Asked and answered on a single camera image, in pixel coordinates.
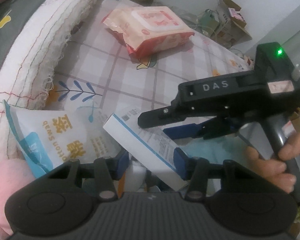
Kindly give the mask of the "right hand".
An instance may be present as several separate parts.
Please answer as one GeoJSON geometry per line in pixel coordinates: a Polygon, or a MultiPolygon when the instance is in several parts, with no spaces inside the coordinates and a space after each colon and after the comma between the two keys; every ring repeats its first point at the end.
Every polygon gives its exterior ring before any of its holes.
{"type": "Polygon", "coordinates": [[[258,151],[250,146],[245,149],[245,154],[253,172],[286,193],[293,192],[297,178],[295,175],[286,172],[286,162],[300,156],[300,132],[289,137],[279,151],[277,159],[263,160],[258,151]]]}

